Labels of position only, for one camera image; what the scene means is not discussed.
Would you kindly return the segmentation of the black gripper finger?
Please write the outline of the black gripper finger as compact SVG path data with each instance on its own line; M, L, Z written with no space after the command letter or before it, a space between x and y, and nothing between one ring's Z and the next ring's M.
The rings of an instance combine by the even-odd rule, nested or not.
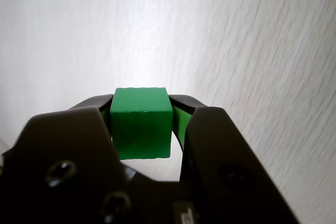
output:
M297 223L297 218L223 108L189 95L171 104L191 116L185 130L181 177L208 223Z
M105 123L112 95L32 117L2 154L1 223L126 223L127 180Z

